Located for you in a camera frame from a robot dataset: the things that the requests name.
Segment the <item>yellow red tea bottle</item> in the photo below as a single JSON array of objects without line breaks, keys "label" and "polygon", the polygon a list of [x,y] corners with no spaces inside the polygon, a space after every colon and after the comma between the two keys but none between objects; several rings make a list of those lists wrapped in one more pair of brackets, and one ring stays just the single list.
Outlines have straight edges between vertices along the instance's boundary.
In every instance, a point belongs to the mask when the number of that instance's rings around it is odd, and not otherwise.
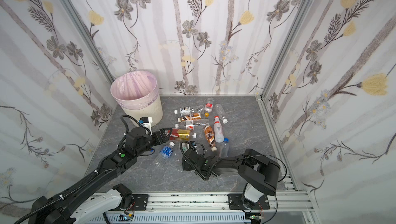
[{"label": "yellow red tea bottle", "polygon": [[171,136],[169,140],[171,141],[192,141],[197,138],[197,134],[192,130],[185,129],[172,129]]}]

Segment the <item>clear bottle blue cap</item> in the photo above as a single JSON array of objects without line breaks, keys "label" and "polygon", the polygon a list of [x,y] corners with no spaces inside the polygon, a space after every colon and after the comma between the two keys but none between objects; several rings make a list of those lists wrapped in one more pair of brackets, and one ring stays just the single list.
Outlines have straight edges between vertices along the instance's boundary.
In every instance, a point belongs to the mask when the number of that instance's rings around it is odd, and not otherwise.
[{"label": "clear bottle blue cap", "polygon": [[230,148],[229,139],[225,138],[224,141],[220,144],[219,157],[220,158],[228,157],[229,148]]}]

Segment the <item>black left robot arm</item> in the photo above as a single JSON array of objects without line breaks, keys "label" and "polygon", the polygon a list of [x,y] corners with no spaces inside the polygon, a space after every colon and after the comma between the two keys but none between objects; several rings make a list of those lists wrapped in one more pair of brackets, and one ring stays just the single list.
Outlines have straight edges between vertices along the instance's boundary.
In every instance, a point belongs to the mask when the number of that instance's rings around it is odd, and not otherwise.
[{"label": "black left robot arm", "polygon": [[97,190],[132,167],[138,157],[153,147],[169,141],[172,128],[146,134],[135,127],[122,139],[117,149],[105,156],[98,167],[76,184],[47,199],[40,197],[32,205],[29,224],[75,224],[72,214]]}]

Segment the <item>brown Nescafe bottle front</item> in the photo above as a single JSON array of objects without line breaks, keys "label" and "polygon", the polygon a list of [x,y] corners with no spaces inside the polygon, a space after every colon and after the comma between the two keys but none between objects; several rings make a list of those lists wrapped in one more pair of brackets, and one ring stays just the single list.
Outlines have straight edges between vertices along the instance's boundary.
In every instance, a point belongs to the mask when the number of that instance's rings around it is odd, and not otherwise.
[{"label": "brown Nescafe bottle front", "polygon": [[217,147],[216,147],[216,142],[214,140],[215,139],[215,136],[214,136],[215,134],[213,132],[212,127],[210,125],[207,125],[207,126],[204,127],[203,130],[204,130],[205,138],[208,141],[209,146],[211,148],[211,151],[212,152],[216,152],[217,151]]}]

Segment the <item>clear bottle green cap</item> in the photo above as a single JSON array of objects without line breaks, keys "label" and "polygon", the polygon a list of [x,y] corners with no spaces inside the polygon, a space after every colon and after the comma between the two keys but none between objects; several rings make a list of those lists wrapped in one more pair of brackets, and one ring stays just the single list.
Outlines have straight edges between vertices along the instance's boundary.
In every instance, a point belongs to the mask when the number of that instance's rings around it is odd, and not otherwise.
[{"label": "clear bottle green cap", "polygon": [[182,151],[186,152],[189,149],[190,145],[188,143],[182,143],[181,147],[182,147]]}]

